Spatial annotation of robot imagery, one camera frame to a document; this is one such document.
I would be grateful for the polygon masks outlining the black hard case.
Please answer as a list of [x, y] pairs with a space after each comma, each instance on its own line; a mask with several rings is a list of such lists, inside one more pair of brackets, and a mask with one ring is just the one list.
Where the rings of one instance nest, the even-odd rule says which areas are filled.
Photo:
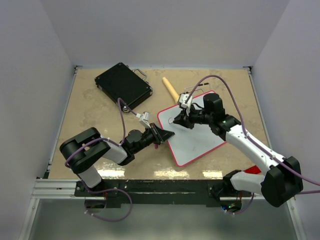
[[147, 75], [139, 68], [130, 69], [119, 62], [94, 79], [98, 89], [103, 91], [114, 103], [121, 98], [121, 110], [128, 113], [153, 94]]

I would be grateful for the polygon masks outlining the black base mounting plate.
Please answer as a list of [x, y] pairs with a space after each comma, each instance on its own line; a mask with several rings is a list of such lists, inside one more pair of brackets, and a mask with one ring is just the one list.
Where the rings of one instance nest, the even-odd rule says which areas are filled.
[[78, 181], [74, 190], [76, 197], [84, 197], [88, 207], [120, 208], [129, 204], [125, 191], [135, 205], [205, 205], [220, 207], [235, 201], [241, 207], [241, 197], [251, 197], [247, 191], [231, 190], [221, 179], [213, 180], [158, 180], [158, 179], [104, 179], [93, 193]]

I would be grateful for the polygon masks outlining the red cylindrical eraser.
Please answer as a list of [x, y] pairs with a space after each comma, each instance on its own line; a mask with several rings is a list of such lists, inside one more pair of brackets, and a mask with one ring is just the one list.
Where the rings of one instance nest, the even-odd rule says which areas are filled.
[[247, 174], [254, 174], [254, 175], [258, 175], [261, 173], [261, 170], [256, 166], [252, 166], [252, 167], [249, 167], [247, 169], [244, 170], [245, 173]]

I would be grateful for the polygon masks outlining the whiteboard with pink frame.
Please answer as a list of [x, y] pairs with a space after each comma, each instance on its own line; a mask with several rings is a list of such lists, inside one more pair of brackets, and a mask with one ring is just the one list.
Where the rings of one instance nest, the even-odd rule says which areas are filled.
[[165, 108], [157, 113], [162, 129], [174, 132], [167, 142], [173, 159], [179, 167], [197, 160], [226, 142], [211, 132], [208, 125], [196, 124], [193, 129], [178, 124], [169, 124], [181, 112], [178, 105]]

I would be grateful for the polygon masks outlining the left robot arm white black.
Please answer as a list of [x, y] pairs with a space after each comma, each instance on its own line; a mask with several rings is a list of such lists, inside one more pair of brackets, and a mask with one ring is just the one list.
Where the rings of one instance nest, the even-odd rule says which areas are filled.
[[151, 123], [144, 132], [134, 129], [124, 138], [122, 145], [104, 138], [91, 127], [63, 142], [59, 151], [65, 158], [65, 166], [70, 168], [86, 184], [86, 191], [99, 196], [104, 190], [102, 177], [94, 164], [100, 159], [111, 160], [125, 166], [135, 159], [135, 154], [151, 144], [161, 145], [175, 133]]

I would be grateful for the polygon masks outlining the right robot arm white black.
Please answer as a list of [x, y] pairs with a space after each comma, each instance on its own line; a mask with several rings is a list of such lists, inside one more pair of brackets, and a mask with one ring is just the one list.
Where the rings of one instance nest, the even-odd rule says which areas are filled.
[[284, 157], [261, 143], [244, 128], [234, 116], [225, 112], [223, 101], [217, 93], [208, 93], [203, 97], [203, 107], [193, 104], [189, 94], [181, 94], [178, 102], [181, 112], [173, 123], [188, 129], [196, 124], [208, 125], [210, 130], [225, 142], [233, 145], [248, 157], [261, 171], [250, 174], [234, 170], [223, 178], [223, 192], [230, 197], [239, 191], [259, 194], [274, 207], [299, 194], [304, 186], [299, 161]]

